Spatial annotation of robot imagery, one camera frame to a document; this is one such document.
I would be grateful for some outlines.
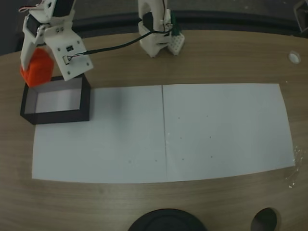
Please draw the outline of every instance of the black cable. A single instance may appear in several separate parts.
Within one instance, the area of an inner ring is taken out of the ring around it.
[[[73,56],[69,56],[70,59],[72,59],[73,57],[77,57],[77,56],[80,56],[80,55],[86,55],[86,54],[96,54],[96,53],[100,53],[100,52],[104,52],[104,51],[114,51],[114,50],[117,50],[117,49],[121,49],[121,48],[124,48],[124,47],[127,47],[133,43],[136,43],[138,41],[140,41],[141,39],[151,35],[151,34],[168,34],[170,33],[171,30],[169,31],[150,31],[148,33],[146,33],[145,35],[133,40],[133,41],[130,41],[128,43],[125,43],[125,44],[122,44],[122,45],[119,45],[119,46],[115,46],[115,47],[107,47],[107,48],[102,48],[102,49],[97,49],[97,50],[91,50],[91,51],[86,51],[86,52],[83,52],[83,53],[78,53],[78,54],[75,54]]]
[[[165,0],[163,0],[163,5],[164,5],[163,25],[164,25],[164,31],[166,31],[166,28],[165,28],[165,15],[166,15],[166,5],[165,5]]]

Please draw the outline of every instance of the wood grain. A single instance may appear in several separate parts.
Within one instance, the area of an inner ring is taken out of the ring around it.
[[[279,83],[294,145],[308,148],[308,41],[274,34],[185,31],[180,56],[149,58],[138,44],[92,55],[94,88],[174,83]],[[118,45],[137,34],[85,39],[87,49]],[[302,62],[292,64],[290,51]],[[85,184],[32,180],[35,127],[19,116],[24,82],[20,53],[0,57],[0,230],[126,231],[141,215],[176,208],[210,231],[247,231],[254,215],[275,208],[280,230],[308,227],[308,161],[289,189],[291,168],[238,177],[155,184]],[[55,68],[54,75],[59,75]]]

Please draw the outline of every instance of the white robotic arm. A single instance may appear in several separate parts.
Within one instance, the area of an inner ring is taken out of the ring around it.
[[[42,43],[52,50],[55,60],[65,80],[70,80],[93,68],[88,55],[67,59],[70,55],[82,53],[86,48],[80,36],[72,30],[76,0],[43,0],[35,7],[23,7],[29,10],[24,20],[25,40],[21,53],[21,64],[27,70],[35,48]]]
[[[180,33],[173,36],[171,29],[171,11],[167,8],[167,0],[138,0],[139,33],[144,36],[150,31],[170,31],[168,34],[151,34],[140,41],[141,47],[155,57],[161,49],[168,47],[174,55],[178,55],[182,49],[185,37]]]
[[[65,80],[70,80],[93,68],[88,54],[111,51],[132,44],[127,44],[86,51],[82,39],[72,30],[75,14],[73,9],[76,0],[43,0],[35,7],[23,7],[20,12],[29,10],[24,20],[23,32],[25,40],[21,53],[23,70],[27,70],[35,48],[46,43],[51,48],[55,60]],[[167,8],[167,0],[138,0],[139,33],[141,47],[155,57],[164,48],[178,55],[185,41],[179,33],[171,33],[173,27],[171,11]]]

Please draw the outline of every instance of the paper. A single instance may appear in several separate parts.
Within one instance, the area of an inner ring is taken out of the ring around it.
[[[36,126],[33,178],[167,180],[161,86],[92,90],[91,109],[89,122]]]
[[[294,165],[278,84],[170,85],[163,93],[169,181]]]
[[[89,122],[37,125],[32,176],[150,183],[294,165],[278,84],[95,89]]]

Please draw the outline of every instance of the open box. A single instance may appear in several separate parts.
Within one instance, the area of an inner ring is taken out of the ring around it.
[[[29,88],[25,85],[20,115],[31,124],[89,121],[91,87],[84,74]]]

